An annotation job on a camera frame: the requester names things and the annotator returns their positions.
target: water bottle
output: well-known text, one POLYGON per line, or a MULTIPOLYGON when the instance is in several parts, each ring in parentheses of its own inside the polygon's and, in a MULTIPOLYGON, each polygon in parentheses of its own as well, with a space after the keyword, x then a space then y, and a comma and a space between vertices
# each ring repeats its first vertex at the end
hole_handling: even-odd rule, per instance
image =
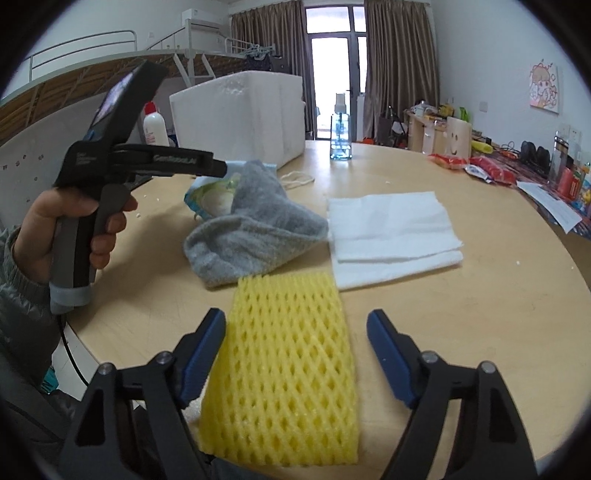
POLYGON ((351 140, 349 135, 349 115, 345 105, 345 94, 336 94, 335 112, 330 119, 330 159, 351 160, 351 140))

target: glass door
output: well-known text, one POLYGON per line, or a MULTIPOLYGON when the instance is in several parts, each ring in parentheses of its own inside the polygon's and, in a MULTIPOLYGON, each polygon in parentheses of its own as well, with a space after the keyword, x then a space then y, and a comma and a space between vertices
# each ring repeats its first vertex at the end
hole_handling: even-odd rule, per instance
POLYGON ((337 93, 348 93, 351 138, 357 138, 358 105, 363 105, 367 75, 367 37, 363 7, 314 7, 306 9, 312 45, 316 94, 316 138, 330 138, 330 116, 337 93))

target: white floor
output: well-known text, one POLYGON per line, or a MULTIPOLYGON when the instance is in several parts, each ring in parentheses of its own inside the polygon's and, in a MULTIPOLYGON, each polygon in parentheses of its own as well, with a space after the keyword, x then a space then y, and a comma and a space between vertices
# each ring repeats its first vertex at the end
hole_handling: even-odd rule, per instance
MULTIPOLYGON (((76 365, 78 365, 86 381, 90 382, 99 364, 86 347, 82 345, 82 342, 78 340, 78 337, 69 325, 66 325, 64 331, 76 365)), ((53 352, 53 368, 56 370, 56 376, 60 383, 59 389, 81 400, 86 391, 86 386, 78 377, 76 370, 74 370, 62 342, 60 342, 56 351, 53 352)))

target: device handle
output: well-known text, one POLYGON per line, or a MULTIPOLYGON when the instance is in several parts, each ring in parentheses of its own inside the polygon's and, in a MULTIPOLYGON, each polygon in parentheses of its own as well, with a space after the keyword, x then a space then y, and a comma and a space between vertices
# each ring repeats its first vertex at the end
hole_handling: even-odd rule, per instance
POLYGON ((131 195, 125 185, 82 189, 98 200, 95 213, 82 218, 61 217, 53 240, 50 275, 51 312, 63 314, 90 302, 96 271, 90 265, 90 242, 106 232, 108 218, 120 212, 131 195))

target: air conditioner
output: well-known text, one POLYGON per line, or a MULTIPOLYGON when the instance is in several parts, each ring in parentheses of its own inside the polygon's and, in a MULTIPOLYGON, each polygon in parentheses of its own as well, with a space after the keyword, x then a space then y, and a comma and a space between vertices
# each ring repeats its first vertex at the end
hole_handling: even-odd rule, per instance
POLYGON ((191 24, 195 27, 207 27, 217 30, 227 24, 226 19, 223 17, 218 17, 217 15, 206 12, 200 8, 190 8, 189 10, 185 10, 183 12, 183 27, 187 20, 190 20, 191 24))

